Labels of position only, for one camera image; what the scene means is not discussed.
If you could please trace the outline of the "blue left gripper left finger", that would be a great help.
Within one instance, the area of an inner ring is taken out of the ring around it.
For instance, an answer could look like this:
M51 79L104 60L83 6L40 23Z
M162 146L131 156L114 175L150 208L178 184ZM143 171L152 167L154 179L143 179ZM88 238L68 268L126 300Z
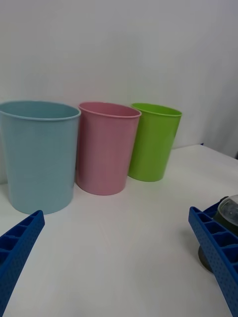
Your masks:
M38 210L0 237L0 315L4 314L12 292L45 226L43 212Z

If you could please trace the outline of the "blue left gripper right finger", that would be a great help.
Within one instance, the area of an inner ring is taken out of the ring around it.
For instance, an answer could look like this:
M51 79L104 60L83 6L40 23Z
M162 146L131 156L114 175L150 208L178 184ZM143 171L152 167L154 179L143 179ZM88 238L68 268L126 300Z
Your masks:
M216 203L205 211L190 207L188 222L228 304L238 316L238 237L213 219Z

